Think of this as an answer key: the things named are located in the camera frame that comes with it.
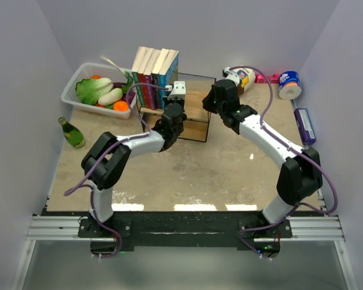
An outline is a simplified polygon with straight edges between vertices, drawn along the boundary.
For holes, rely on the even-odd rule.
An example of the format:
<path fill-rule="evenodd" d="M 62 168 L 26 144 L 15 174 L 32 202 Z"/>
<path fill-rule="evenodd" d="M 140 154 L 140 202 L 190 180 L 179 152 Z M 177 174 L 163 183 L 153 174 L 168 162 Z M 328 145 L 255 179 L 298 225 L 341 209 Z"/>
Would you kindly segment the black wire wooden shelf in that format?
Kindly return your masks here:
<path fill-rule="evenodd" d="M 183 122 L 184 131 L 179 138 L 207 142 L 211 113 L 203 109 L 202 101 L 217 79 L 187 73 L 179 73 L 178 79 L 186 83 L 184 112 L 187 116 Z"/>

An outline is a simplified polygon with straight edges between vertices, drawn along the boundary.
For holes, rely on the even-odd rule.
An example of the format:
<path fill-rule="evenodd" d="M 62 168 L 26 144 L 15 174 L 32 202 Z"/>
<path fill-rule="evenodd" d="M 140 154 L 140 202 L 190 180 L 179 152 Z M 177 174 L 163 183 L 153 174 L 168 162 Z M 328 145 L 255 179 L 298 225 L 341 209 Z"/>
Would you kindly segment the purple book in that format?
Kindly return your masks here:
<path fill-rule="evenodd" d="M 145 82 L 150 85 L 154 84 L 154 81 L 152 80 L 152 71 L 155 67 L 159 55 L 160 55 L 160 50 L 154 48 L 148 48 L 146 50 L 145 56 L 148 59 L 148 61 L 143 71 L 143 76 Z M 145 86 L 143 89 L 145 93 L 146 108 L 155 110 L 157 108 L 155 100 L 155 89 L 151 86 Z"/>

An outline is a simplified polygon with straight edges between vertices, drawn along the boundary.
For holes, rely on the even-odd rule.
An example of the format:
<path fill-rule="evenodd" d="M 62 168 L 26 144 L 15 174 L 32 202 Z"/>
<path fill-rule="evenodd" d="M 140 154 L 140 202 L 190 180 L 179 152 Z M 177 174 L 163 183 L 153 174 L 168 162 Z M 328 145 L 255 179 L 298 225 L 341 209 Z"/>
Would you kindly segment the blue 26-storey treehouse book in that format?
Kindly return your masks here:
<path fill-rule="evenodd" d="M 178 79 L 179 51 L 169 50 L 160 72 L 158 73 L 159 86 L 165 87 Z"/>

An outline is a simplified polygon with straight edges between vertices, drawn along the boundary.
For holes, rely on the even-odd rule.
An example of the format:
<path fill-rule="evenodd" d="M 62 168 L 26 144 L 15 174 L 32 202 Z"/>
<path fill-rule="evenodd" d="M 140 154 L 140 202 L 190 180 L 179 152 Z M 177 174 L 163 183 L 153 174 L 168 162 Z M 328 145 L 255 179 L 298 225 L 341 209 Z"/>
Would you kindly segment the green 104-storey treehouse book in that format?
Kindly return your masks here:
<path fill-rule="evenodd" d="M 131 68 L 131 74 L 132 74 L 135 84 L 140 83 L 139 68 L 140 68 L 141 62 L 145 56 L 145 53 L 146 53 L 146 47 L 139 47 L 139 49 L 136 52 L 136 56 L 135 56 L 135 59 L 134 59 L 134 62 L 133 62 L 132 68 Z M 138 99 L 140 102 L 140 106 L 145 108 L 146 103 L 145 103 L 145 98 L 143 95 L 142 87 L 137 86 L 136 91 L 137 91 Z"/>

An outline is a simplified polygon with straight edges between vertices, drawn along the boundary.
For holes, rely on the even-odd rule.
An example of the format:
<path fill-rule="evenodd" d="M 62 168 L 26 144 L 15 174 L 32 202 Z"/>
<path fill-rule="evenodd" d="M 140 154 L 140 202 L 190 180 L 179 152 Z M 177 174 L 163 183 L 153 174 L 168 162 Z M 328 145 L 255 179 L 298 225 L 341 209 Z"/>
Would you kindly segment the little women book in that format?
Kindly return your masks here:
<path fill-rule="evenodd" d="M 160 86 L 159 72 L 163 66 L 164 61 L 166 60 L 168 53 L 169 53 L 168 49 L 165 49 L 165 48 L 161 49 L 159 51 L 159 55 L 155 61 L 154 67 L 152 69 L 151 77 L 152 77 L 153 84 L 156 86 Z M 156 108 L 161 109 L 162 101 L 160 100 L 160 97 L 161 97 L 160 89 L 154 88 L 154 97 L 155 97 Z"/>

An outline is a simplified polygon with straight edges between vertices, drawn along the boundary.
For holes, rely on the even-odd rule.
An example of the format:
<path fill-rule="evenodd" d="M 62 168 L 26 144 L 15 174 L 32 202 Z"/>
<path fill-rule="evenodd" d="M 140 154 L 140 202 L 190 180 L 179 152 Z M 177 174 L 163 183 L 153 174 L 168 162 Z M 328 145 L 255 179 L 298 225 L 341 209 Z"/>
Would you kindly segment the red treehouse book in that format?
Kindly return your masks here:
<path fill-rule="evenodd" d="M 139 80 L 141 83 L 152 84 L 151 80 L 151 57 L 154 52 L 153 48 L 139 47 L 140 49 L 140 66 L 139 66 Z M 148 109 L 155 109 L 154 92 L 150 86 L 141 86 L 144 107 Z"/>

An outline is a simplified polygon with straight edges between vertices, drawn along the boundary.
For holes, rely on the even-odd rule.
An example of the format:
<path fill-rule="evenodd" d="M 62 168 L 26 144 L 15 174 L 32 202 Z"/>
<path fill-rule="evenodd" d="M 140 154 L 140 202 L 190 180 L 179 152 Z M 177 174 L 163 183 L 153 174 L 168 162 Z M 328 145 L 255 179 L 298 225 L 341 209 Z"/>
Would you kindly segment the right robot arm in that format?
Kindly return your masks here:
<path fill-rule="evenodd" d="M 205 110 L 218 114 L 226 127 L 257 145 L 280 168 L 278 195 L 262 210 L 264 219 L 257 223 L 262 236 L 272 237 L 279 230 L 278 221 L 322 186 L 321 172 L 309 162 L 320 165 L 319 153 L 304 150 L 260 122 L 255 109 L 240 104 L 237 86 L 231 80 L 215 82 L 202 104 Z"/>

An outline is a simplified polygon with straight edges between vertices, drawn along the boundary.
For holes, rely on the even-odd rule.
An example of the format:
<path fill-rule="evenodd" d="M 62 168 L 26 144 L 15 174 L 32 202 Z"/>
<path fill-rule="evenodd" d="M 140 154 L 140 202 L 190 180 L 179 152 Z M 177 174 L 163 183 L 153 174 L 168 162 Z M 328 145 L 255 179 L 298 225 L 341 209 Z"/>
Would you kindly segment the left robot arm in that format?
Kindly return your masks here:
<path fill-rule="evenodd" d="M 100 237 L 113 231 L 111 205 L 114 185 L 119 181 L 127 162 L 147 153 L 168 150 L 184 131 L 187 116 L 178 103 L 165 107 L 155 126 L 148 132 L 129 136 L 103 133 L 82 160 L 85 182 L 93 189 L 90 213 L 92 230 Z"/>

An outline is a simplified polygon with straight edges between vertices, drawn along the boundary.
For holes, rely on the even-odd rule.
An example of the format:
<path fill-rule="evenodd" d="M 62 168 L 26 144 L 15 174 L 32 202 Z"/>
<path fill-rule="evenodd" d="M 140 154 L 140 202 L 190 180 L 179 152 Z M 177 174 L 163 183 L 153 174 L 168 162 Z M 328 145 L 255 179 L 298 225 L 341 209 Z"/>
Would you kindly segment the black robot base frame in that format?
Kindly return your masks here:
<path fill-rule="evenodd" d="M 254 248 L 275 257 L 292 229 L 288 220 L 269 227 L 259 211 L 126 211 L 115 212 L 103 225 L 91 216 L 81 220 L 78 236 L 92 239 L 93 254 L 116 248 L 221 247 Z"/>

